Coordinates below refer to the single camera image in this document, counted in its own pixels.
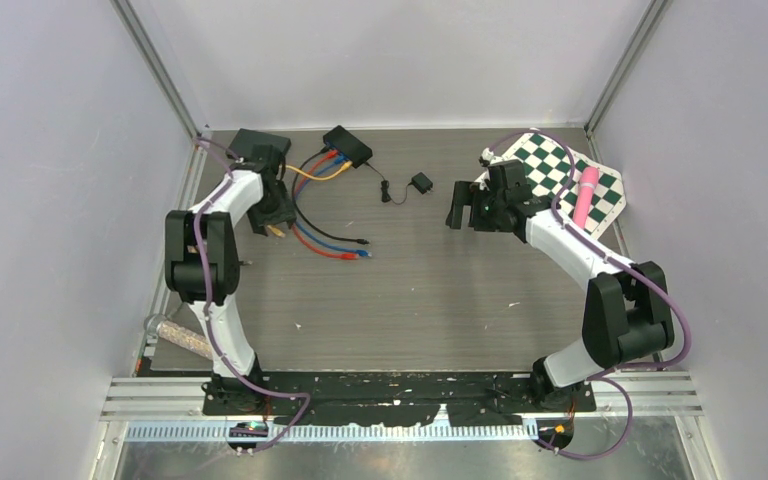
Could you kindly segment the black power adapter with cord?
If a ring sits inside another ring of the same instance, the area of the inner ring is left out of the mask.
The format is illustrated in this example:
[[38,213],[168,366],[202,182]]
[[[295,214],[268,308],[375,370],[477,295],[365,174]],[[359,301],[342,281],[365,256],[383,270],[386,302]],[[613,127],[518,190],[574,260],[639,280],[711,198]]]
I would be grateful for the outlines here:
[[434,188],[433,181],[425,173],[418,172],[413,175],[405,184],[403,198],[401,200],[395,200],[390,192],[391,182],[387,179],[387,177],[371,164],[367,163],[366,166],[380,177],[380,201],[383,204],[401,206],[408,199],[411,189],[415,190],[420,195],[425,195],[431,192]]

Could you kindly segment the black ribbed network switch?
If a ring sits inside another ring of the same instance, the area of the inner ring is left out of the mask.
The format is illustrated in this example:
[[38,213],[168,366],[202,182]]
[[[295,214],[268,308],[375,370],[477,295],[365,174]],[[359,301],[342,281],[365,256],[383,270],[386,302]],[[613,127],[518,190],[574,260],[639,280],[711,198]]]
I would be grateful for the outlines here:
[[358,168],[373,156],[372,149],[341,125],[322,136],[323,144],[336,150],[353,168]]

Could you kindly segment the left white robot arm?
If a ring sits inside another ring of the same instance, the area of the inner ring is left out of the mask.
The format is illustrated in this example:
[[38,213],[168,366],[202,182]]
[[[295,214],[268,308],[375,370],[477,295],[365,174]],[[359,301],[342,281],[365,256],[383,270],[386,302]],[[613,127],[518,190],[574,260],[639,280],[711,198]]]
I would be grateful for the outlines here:
[[276,393],[263,383],[237,305],[242,263],[235,228],[246,219],[254,233],[263,235],[270,225],[293,225],[296,216],[282,180],[282,150],[256,144],[250,155],[223,166],[222,179],[204,199],[166,215],[165,282],[196,315],[209,344],[208,394],[228,395],[240,412],[253,414]]

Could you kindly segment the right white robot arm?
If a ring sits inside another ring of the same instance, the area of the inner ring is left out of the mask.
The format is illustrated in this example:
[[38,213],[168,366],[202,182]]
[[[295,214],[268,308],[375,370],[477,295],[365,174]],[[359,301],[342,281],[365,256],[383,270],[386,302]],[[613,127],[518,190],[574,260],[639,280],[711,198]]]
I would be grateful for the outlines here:
[[549,197],[538,196],[520,161],[488,164],[481,178],[453,186],[446,225],[511,233],[543,252],[584,291],[579,338],[533,363],[527,399],[556,410],[571,388],[674,344],[666,278],[654,262],[617,256],[575,225]]

